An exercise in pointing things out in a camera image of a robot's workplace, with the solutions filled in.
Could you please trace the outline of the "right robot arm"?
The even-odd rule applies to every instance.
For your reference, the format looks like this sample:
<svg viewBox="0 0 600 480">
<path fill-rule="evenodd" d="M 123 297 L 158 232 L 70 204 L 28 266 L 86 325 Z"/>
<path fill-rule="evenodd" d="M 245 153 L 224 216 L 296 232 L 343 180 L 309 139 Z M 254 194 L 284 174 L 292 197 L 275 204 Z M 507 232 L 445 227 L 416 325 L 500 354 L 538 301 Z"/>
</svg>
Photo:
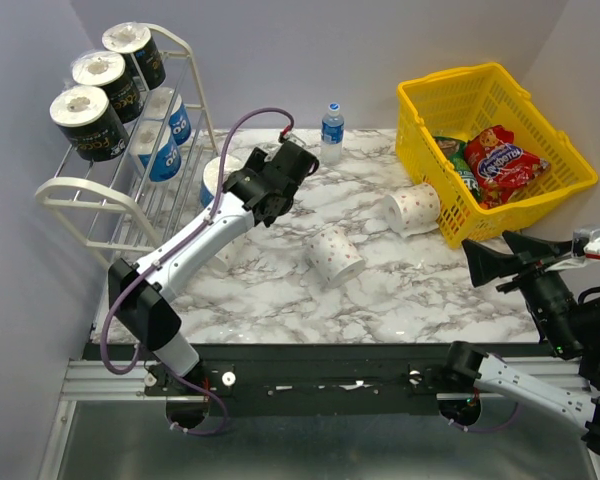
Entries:
<svg viewBox="0 0 600 480">
<path fill-rule="evenodd" d="M 600 286 L 574 295 L 561 274 L 600 262 L 600 227 L 583 227 L 571 239 L 550 241 L 504 231 L 508 253 L 466 239 L 462 248 L 473 286 L 500 278 L 497 291 L 519 292 L 550 358 L 578 365 L 590 392 L 559 388 L 476 345 L 455 341 L 440 367 L 449 390 L 486 390 L 535 407 L 573 426 L 600 456 Z"/>
</svg>

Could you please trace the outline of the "blue sea monsters roll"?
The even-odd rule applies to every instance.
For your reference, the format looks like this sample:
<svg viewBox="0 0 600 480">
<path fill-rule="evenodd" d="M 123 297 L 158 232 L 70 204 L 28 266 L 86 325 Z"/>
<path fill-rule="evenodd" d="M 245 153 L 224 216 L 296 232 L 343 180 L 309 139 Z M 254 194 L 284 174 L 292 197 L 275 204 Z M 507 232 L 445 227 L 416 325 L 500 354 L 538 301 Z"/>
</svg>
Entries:
<svg viewBox="0 0 600 480">
<path fill-rule="evenodd" d="M 173 88 L 158 87 L 145 101 L 145 117 L 151 120 L 168 119 L 177 145 L 185 144 L 192 133 L 192 125 L 180 94 Z"/>
</svg>

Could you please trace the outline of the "black roll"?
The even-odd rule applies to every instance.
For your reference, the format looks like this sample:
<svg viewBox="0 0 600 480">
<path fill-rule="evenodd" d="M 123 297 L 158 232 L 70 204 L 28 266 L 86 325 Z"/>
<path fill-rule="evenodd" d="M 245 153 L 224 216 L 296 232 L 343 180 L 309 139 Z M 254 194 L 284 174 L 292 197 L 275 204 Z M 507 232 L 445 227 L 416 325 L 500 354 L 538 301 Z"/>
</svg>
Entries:
<svg viewBox="0 0 600 480">
<path fill-rule="evenodd" d="M 76 85 L 59 94 L 49 113 L 76 153 L 90 162 L 105 162 L 120 156 L 129 135 L 105 91 Z"/>
<path fill-rule="evenodd" d="M 139 22 L 124 22 L 102 34 L 103 46 L 121 54 L 132 75 L 142 77 L 149 90 L 160 87 L 166 79 L 162 56 L 150 28 Z"/>
<path fill-rule="evenodd" d="M 71 74 L 80 85 L 101 88 L 123 124 L 141 115 L 141 94 L 121 54 L 108 50 L 87 52 L 73 61 Z"/>
</svg>

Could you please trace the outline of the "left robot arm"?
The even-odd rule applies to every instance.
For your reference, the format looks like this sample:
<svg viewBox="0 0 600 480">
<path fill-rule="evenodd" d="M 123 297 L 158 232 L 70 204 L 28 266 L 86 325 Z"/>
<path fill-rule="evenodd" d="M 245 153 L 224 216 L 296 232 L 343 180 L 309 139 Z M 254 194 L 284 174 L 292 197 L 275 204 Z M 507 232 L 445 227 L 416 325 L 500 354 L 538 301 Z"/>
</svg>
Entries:
<svg viewBox="0 0 600 480">
<path fill-rule="evenodd" d="M 291 140 L 272 154 L 256 148 L 242 168 L 220 178 L 213 201 L 179 233 L 133 264 L 118 260 L 110 267 L 106 318 L 118 319 L 169 369 L 167 382 L 177 393 L 194 393 L 202 372 L 172 301 L 225 246 L 288 213 L 299 187 L 318 167 L 317 157 Z"/>
</svg>

